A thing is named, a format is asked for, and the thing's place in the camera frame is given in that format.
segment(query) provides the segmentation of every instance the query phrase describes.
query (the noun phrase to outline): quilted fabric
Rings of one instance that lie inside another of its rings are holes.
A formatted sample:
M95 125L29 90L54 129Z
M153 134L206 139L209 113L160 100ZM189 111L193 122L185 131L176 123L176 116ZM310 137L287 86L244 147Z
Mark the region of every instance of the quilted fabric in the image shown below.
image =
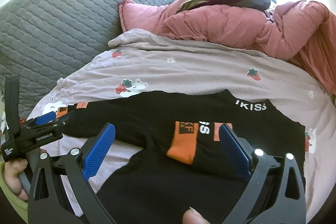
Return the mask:
M21 75L19 112L27 118L56 85L122 33L122 0L11 0L0 8L0 88ZM174 0L134 0L167 5Z

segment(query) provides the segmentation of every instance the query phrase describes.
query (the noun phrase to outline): pink blanket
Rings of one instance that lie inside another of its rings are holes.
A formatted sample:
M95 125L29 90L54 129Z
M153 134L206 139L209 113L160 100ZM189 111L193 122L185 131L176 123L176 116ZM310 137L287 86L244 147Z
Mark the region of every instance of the pink blanket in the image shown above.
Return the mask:
M119 7L123 30L141 28L172 39L258 50L306 70L336 94L336 16L322 3L278 5L271 20L258 10L227 5L176 14L183 1L157 7L124 0Z

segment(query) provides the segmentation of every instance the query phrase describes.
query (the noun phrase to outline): sleeve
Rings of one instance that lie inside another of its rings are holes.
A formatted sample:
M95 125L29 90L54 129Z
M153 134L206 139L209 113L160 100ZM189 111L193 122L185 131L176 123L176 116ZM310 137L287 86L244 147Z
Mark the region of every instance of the sleeve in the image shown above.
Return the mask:
M3 179L5 170L5 163L0 162L0 187L5 196L7 197L14 210L21 216L21 218L28 223L28 203L18 199L7 187Z

